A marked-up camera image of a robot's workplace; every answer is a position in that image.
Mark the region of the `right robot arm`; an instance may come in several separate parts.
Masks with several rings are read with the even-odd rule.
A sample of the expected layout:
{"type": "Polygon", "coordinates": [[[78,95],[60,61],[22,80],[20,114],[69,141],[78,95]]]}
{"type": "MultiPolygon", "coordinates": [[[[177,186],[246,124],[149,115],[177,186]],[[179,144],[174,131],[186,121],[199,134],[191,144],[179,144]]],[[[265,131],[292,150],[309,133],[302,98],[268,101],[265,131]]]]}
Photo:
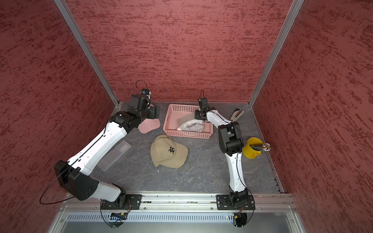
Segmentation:
{"type": "Polygon", "coordinates": [[[195,118],[212,123],[218,129],[219,147],[226,156],[229,169],[229,203],[234,208],[242,208],[249,200],[249,190],[246,187],[242,171],[242,149],[244,140],[240,126],[222,116],[218,110],[209,105],[207,98],[198,100],[199,109],[195,118]]]}

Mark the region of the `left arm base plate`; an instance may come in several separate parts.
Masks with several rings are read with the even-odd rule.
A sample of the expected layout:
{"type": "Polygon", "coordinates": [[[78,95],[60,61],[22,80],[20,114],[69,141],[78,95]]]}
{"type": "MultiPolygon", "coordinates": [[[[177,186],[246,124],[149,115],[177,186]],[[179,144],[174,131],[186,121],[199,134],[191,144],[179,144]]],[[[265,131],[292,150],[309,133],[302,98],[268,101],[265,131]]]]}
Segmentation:
{"type": "Polygon", "coordinates": [[[138,210],[141,199],[141,194],[123,194],[114,202],[103,200],[100,207],[103,210],[138,210]]]}

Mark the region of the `cream white baseball cap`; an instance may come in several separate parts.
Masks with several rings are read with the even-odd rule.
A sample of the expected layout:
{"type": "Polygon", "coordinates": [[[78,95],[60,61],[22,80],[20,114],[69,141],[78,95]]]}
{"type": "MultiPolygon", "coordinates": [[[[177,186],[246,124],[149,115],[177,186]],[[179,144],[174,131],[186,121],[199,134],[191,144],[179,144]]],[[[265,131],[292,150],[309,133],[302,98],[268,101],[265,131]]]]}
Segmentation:
{"type": "Polygon", "coordinates": [[[196,119],[194,114],[188,114],[177,120],[178,131],[201,133],[204,130],[204,121],[196,119]]]}

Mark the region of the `pink baseball cap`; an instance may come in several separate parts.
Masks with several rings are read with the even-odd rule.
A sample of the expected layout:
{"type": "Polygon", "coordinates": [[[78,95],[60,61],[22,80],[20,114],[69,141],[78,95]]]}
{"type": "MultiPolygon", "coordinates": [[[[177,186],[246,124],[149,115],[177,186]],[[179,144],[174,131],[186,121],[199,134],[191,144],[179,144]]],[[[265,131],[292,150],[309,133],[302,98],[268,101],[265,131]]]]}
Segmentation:
{"type": "Polygon", "coordinates": [[[139,126],[138,130],[142,134],[147,134],[150,131],[156,130],[160,128],[160,120],[158,118],[155,119],[145,119],[139,126]]]}

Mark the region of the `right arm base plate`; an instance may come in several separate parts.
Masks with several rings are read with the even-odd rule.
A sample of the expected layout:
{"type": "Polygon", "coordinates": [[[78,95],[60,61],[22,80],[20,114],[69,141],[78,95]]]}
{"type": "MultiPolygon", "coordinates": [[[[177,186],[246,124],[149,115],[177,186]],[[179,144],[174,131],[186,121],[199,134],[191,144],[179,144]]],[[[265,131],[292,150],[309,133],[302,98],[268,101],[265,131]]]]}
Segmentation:
{"type": "Polygon", "coordinates": [[[255,210],[255,200],[252,195],[243,199],[233,199],[230,195],[216,195],[218,210],[255,210]]]}

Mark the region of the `beige baseball cap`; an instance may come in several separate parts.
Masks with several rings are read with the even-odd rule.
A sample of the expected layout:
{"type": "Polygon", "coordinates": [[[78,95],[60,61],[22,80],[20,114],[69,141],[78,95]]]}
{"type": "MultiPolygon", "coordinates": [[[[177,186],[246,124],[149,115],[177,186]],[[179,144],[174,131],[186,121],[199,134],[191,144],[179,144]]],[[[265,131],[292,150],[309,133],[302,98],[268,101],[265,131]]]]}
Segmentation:
{"type": "Polygon", "coordinates": [[[150,155],[155,167],[162,165],[177,169],[186,162],[188,148],[174,142],[167,135],[159,135],[151,144],[150,155]]]}

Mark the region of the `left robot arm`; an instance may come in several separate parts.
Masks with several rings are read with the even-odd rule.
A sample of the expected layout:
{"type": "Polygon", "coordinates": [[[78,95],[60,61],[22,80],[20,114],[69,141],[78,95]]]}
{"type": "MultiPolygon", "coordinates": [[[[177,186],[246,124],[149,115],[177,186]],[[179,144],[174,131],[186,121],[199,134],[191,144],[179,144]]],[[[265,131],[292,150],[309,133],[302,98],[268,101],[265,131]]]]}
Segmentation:
{"type": "Polygon", "coordinates": [[[100,182],[90,176],[101,159],[126,135],[146,119],[159,118],[159,109],[151,105],[151,91],[144,88],[133,94],[125,111],[111,116],[105,128],[79,153],[67,162],[58,161],[55,172],[62,188],[80,201],[89,198],[125,206],[126,191],[114,184],[100,182]]]}

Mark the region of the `pink plastic basket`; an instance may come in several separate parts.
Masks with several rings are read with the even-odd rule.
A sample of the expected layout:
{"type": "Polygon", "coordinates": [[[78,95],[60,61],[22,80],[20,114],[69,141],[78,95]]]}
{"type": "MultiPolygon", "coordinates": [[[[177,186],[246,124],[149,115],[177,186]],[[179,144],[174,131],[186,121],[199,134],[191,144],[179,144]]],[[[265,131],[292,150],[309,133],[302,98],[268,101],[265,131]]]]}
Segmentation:
{"type": "Polygon", "coordinates": [[[210,139],[213,134],[213,124],[204,122],[204,129],[202,132],[188,132],[179,131],[177,121],[187,115],[194,115],[195,111],[199,110],[197,105],[185,104],[170,104],[167,110],[163,130],[168,136],[188,137],[197,139],[210,139]]]}

